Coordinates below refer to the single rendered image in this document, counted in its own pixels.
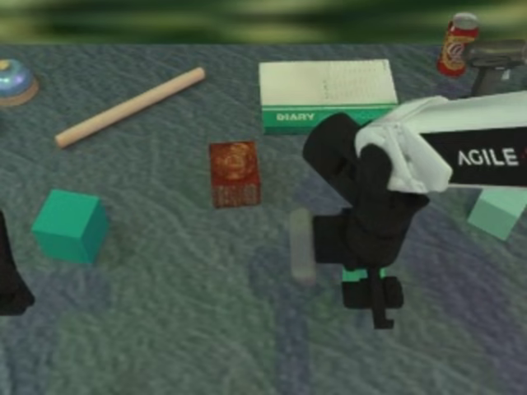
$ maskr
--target mint green block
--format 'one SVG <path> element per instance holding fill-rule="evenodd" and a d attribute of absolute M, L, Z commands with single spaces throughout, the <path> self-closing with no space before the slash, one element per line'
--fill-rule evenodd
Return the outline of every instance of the mint green block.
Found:
<path fill-rule="evenodd" d="M 380 269 L 380 278 L 386 277 L 386 269 Z M 368 278 L 368 273 L 365 269 L 346 270 L 343 269 L 343 282 L 357 282 L 364 278 Z"/>
<path fill-rule="evenodd" d="M 506 240 L 527 206 L 527 192 L 485 189 L 469 216 L 469 224 Z"/>
<path fill-rule="evenodd" d="M 108 228 L 105 208 L 97 196 L 53 189 L 31 231 L 47 257 L 93 263 Z"/>

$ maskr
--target red card box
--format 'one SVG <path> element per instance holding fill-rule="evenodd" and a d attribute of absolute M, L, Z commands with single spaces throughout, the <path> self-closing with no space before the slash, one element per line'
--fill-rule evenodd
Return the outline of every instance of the red card box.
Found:
<path fill-rule="evenodd" d="M 209 146 L 212 203 L 215 208 L 260 204 L 260 176 L 254 142 Z"/>

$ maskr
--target gray tablecloth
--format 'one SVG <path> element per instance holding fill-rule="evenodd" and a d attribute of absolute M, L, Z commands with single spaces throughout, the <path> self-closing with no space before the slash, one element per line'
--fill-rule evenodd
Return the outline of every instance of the gray tablecloth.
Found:
<path fill-rule="evenodd" d="M 474 193 L 432 197 L 391 272 L 396 329 L 341 303 L 338 267 L 312 289 L 289 274 L 287 216 L 344 204 L 301 159 L 304 137 L 264 137 L 258 63 L 389 58 L 401 100 L 464 94 L 438 48 L 2 46 L 41 91 L 0 111 L 0 203 L 37 305 L 0 318 L 2 395 L 523 395 L 527 221 L 505 243 L 472 228 Z M 57 132 L 201 65 L 208 79 L 71 148 Z M 525 89 L 518 70 L 501 89 Z M 254 139 L 259 207 L 211 205 L 208 143 Z M 51 188 L 102 198 L 97 264 L 45 258 L 30 233 Z"/>

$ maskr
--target wooden dowel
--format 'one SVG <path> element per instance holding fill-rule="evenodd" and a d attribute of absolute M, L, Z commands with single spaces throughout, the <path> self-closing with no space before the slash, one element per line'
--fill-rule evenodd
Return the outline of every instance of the wooden dowel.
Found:
<path fill-rule="evenodd" d="M 83 138 L 86 138 L 100 130 L 125 119 L 146 107 L 154 105 L 167 97 L 174 95 L 205 78 L 205 71 L 195 68 L 185 74 L 181 74 L 155 88 L 150 89 L 120 105 L 108 109 L 93 118 L 89 118 L 55 136 L 59 148 L 70 146 Z"/>

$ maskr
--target soda can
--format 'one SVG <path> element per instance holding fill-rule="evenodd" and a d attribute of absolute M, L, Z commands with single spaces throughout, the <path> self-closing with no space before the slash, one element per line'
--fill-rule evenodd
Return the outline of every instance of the soda can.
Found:
<path fill-rule="evenodd" d="M 478 34 L 478 18 L 474 14 L 455 14 L 446 29 L 443 48 L 437 60 L 437 70 L 448 77 L 463 75 L 467 69 L 463 60 L 464 47 L 475 41 Z"/>

